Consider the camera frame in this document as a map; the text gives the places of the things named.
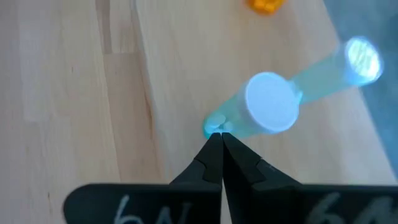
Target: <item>white cap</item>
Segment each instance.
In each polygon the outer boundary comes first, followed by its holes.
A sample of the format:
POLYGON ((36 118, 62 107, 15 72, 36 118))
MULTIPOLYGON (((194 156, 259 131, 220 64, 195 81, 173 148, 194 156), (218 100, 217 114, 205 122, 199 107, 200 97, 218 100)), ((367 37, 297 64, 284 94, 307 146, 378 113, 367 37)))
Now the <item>white cap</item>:
POLYGON ((290 83, 273 72, 262 72, 238 92, 242 119, 251 128, 268 134, 288 130, 299 116, 299 101, 290 83))
POLYGON ((383 59, 367 38, 351 38, 345 45, 344 53, 348 83, 365 85, 376 81, 383 73, 383 59))

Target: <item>wooden surface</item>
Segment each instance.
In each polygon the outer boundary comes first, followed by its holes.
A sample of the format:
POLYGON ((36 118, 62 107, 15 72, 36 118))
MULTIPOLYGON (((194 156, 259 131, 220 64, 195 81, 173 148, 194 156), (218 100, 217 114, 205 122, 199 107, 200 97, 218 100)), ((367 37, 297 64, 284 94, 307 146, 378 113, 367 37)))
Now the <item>wooden surface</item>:
MULTIPOLYGON (((243 81, 289 77, 337 44, 320 0, 272 17, 241 0, 0 1, 2 223, 63 223, 63 199, 88 182, 173 179, 243 81)), ((302 182, 396 182, 356 89, 244 142, 302 182)))

